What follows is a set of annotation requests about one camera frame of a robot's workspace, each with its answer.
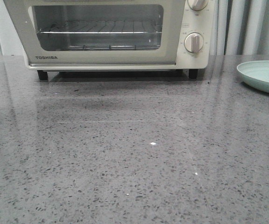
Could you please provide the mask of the lower oven control knob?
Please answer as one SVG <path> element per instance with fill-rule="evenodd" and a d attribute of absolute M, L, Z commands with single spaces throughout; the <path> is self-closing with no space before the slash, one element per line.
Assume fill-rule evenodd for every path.
<path fill-rule="evenodd" d="M 184 40 L 184 47 L 191 53 L 198 53 L 204 45 L 204 39 L 199 33 L 191 33 Z"/>

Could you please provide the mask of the oven control knob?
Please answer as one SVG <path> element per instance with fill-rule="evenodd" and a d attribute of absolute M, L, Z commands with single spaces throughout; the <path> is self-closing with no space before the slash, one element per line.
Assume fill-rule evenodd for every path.
<path fill-rule="evenodd" d="M 203 10 L 208 3 L 208 0 L 187 0 L 190 9 L 194 11 Z"/>
<path fill-rule="evenodd" d="M 199 33 L 191 33 L 184 40 L 184 47 L 191 53 L 198 53 L 204 45 L 204 39 Z"/>

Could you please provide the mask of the upper oven control knob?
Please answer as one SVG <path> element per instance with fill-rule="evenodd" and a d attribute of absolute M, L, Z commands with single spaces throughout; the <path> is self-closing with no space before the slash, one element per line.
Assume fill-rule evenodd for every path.
<path fill-rule="evenodd" d="M 208 0 L 187 0 L 190 9 L 194 11 L 203 10 L 208 3 Z"/>

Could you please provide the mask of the light blue round plate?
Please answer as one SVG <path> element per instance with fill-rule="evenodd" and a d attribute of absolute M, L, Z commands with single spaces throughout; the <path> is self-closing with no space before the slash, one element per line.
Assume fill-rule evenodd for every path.
<path fill-rule="evenodd" d="M 237 71 L 244 83 L 269 93 L 269 60 L 241 63 L 237 66 Z"/>

